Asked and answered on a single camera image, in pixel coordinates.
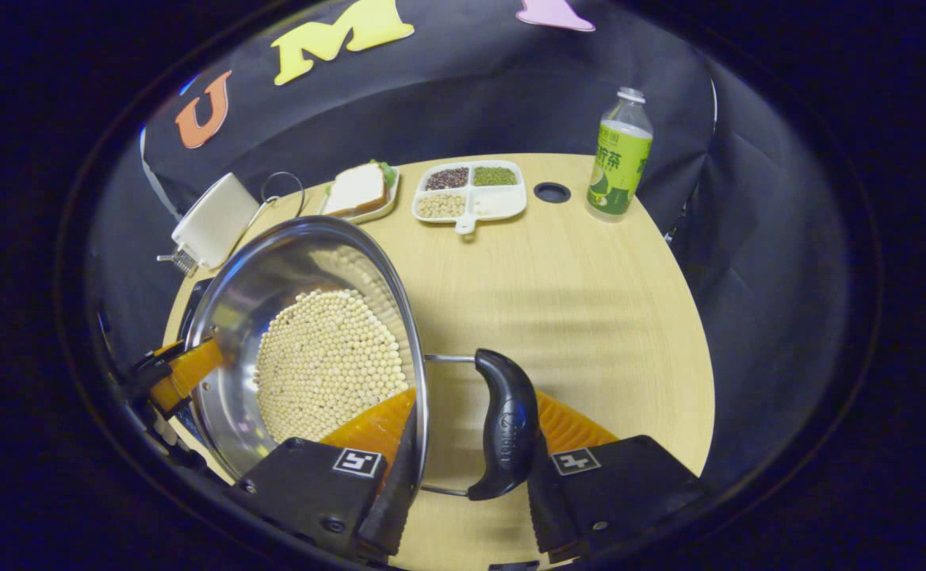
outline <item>black pot handle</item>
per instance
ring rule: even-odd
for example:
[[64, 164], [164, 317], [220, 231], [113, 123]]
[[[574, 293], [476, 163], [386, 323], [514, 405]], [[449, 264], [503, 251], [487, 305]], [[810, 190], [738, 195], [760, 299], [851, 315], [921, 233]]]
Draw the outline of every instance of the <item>black pot handle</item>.
[[484, 418], [484, 476], [467, 489], [471, 500], [498, 498], [523, 484], [540, 435], [537, 394], [523, 369], [506, 355], [478, 348], [474, 365], [491, 393]]

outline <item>lettuce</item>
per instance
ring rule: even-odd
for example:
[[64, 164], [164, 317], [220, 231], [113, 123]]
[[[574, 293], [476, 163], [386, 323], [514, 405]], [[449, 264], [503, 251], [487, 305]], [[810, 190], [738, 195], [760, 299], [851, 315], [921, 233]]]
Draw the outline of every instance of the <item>lettuce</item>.
[[[370, 163], [379, 163], [375, 159], [371, 159]], [[396, 182], [396, 170], [393, 167], [389, 166], [389, 163], [379, 163], [379, 167], [382, 167], [382, 173], [386, 176], [386, 188], [392, 188], [393, 183]]]

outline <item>white plate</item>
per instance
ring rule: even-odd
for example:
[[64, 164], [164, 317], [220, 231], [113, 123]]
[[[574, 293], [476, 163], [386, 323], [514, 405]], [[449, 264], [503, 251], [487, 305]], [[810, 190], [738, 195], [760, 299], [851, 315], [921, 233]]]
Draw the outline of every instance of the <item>white plate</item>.
[[[427, 180], [432, 174], [449, 169], [459, 169], [466, 167], [469, 170], [467, 174], [467, 184], [458, 188], [447, 188], [442, 190], [424, 190], [427, 187]], [[516, 184], [503, 186], [474, 186], [473, 177], [478, 167], [506, 167], [513, 174], [516, 174]], [[426, 218], [417, 213], [417, 203], [424, 196], [434, 196], [438, 194], [460, 194], [466, 196], [466, 206], [459, 217], [443, 218]], [[526, 209], [526, 183], [523, 181], [523, 173], [516, 163], [510, 160], [469, 160], [466, 163], [444, 163], [431, 167], [420, 178], [417, 184], [417, 190], [413, 195], [413, 206], [411, 211], [417, 220], [424, 223], [433, 224], [456, 224], [456, 232], [459, 234], [470, 234], [474, 231], [478, 220], [502, 220], [517, 216]]]
[[[375, 220], [375, 218], [381, 218], [383, 216], [386, 216], [386, 214], [392, 212], [393, 207], [396, 205], [396, 189], [399, 187], [399, 169], [397, 169], [397, 167], [394, 167], [394, 166], [390, 166], [390, 169], [394, 170], [394, 172], [396, 173], [396, 178], [393, 179], [393, 185], [391, 185], [391, 187], [389, 188], [389, 200], [384, 205], [379, 206], [377, 207], [377, 209], [372, 210], [371, 213], [357, 214], [357, 216], [353, 216], [353, 217], [343, 217], [344, 220], [348, 221], [348, 223], [360, 224], [360, 223], [366, 223], [366, 221], [368, 220]], [[329, 202], [329, 188], [331, 186], [332, 186], [332, 183], [330, 183], [330, 185], [326, 187], [326, 190], [325, 190], [326, 198], [325, 200], [322, 201], [322, 205], [319, 206], [318, 214], [321, 214], [322, 211], [326, 209], [326, 202]]]

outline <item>round wooden table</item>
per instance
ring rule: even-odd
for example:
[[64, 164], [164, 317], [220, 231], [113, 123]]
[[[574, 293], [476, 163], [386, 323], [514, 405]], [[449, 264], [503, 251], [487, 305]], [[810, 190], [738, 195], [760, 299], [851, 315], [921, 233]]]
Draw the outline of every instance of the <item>round wooden table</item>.
[[[462, 237], [452, 224], [410, 213], [417, 184], [440, 163], [516, 163], [528, 206], [510, 220], [481, 223]], [[699, 474], [714, 425], [713, 371], [702, 323], [670, 249], [640, 202], [606, 224], [583, 205], [593, 156], [482, 155], [400, 166], [397, 205], [366, 221], [408, 291], [426, 353], [491, 348], [513, 358], [537, 389], [596, 420], [619, 438], [653, 437]], [[560, 205], [533, 194], [541, 182], [567, 186]], [[318, 213], [322, 189], [307, 189], [304, 214]], [[266, 207], [239, 245], [296, 216], [300, 196]], [[166, 325], [176, 339], [195, 282], [185, 279]], [[466, 489], [484, 472], [481, 431], [488, 388], [470, 366], [427, 367], [430, 455], [424, 483]], [[191, 447], [205, 451], [171, 420]], [[209, 458], [211, 466], [216, 463]], [[232, 481], [219, 466], [225, 480]], [[470, 502], [420, 492], [400, 552], [390, 564], [415, 570], [486, 569], [547, 557], [537, 552], [525, 485], [502, 498]]]

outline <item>plastic bottle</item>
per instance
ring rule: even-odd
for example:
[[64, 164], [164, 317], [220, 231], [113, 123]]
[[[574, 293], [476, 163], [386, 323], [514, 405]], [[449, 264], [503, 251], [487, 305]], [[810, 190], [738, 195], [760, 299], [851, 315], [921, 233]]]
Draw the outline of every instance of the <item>plastic bottle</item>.
[[587, 211], [600, 220], [621, 220], [640, 184], [652, 146], [645, 103], [641, 91], [622, 87], [618, 104], [601, 116], [586, 204]]

